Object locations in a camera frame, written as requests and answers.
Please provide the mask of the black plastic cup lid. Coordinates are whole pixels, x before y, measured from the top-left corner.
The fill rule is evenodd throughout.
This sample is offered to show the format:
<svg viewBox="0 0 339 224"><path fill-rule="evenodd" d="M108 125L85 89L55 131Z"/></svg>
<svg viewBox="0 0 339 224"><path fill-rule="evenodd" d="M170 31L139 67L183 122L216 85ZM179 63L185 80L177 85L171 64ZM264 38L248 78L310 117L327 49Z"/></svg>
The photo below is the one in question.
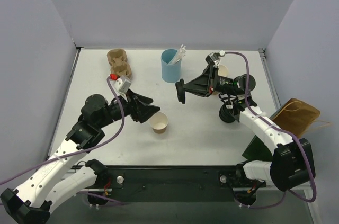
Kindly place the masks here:
<svg viewBox="0 0 339 224"><path fill-rule="evenodd" d="M175 83L176 91L177 91L177 99L180 103L185 104L185 89L184 89L184 79L180 79Z"/></svg>

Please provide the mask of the brown paper coffee cup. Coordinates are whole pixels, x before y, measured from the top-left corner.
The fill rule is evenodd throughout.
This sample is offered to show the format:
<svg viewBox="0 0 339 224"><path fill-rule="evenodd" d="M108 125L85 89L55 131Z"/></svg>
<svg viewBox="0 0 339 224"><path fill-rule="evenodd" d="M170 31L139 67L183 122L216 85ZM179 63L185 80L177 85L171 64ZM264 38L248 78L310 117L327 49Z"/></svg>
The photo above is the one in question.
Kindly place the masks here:
<svg viewBox="0 0 339 224"><path fill-rule="evenodd" d="M162 134L168 126L168 117L165 113L157 112L149 119L150 126L154 133Z"/></svg>

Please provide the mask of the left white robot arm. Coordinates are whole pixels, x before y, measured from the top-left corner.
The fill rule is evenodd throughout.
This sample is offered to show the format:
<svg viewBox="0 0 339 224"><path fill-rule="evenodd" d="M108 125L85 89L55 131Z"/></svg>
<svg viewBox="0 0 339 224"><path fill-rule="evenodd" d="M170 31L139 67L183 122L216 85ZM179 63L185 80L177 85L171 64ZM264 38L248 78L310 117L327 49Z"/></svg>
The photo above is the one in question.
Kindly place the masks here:
<svg viewBox="0 0 339 224"><path fill-rule="evenodd" d="M51 156L24 183L1 194L5 211L17 223L46 223L51 214L79 191L94 185L103 187L108 169L96 159L89 160L75 174L63 176L104 138L103 128L131 116L144 123L160 107L153 99L131 93L127 99L117 97L108 102L102 95L88 97L77 123Z"/></svg>

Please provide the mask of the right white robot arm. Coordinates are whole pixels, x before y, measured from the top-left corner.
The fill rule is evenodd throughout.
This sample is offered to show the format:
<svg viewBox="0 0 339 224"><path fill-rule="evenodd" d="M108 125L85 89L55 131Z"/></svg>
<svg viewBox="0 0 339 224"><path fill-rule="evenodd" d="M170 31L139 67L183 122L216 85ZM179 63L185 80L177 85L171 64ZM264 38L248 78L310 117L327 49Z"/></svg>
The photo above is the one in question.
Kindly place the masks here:
<svg viewBox="0 0 339 224"><path fill-rule="evenodd" d="M250 94L255 85L256 81L249 73L228 78L219 76L216 66L208 65L200 76L188 83L180 79L175 87L181 103L185 103L186 93L208 97L214 91L218 92L223 102L220 119L247 126L270 151L271 160L250 160L235 172L239 185L246 186L253 180L271 181L284 192L309 182L314 190L315 167L309 141L281 129L262 112Z"/></svg>

